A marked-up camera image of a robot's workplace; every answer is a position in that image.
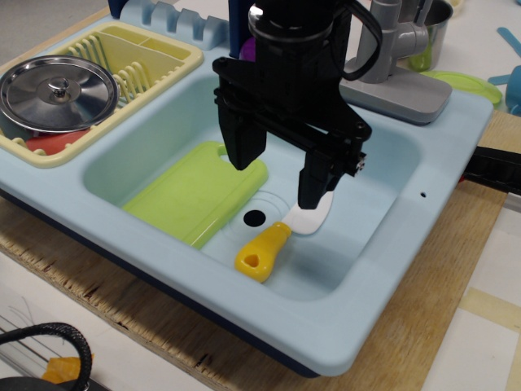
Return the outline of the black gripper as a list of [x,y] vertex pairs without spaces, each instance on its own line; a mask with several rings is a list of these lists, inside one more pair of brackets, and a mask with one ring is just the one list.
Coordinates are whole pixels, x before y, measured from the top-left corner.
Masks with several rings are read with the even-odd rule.
[[298,205],[316,209],[343,174],[356,175],[370,127],[342,99],[341,80],[364,76],[370,59],[347,72],[352,18],[371,27],[357,1],[255,1],[247,27],[256,61],[221,57],[212,67],[219,126],[230,162],[246,169],[266,147],[268,134],[305,151]]

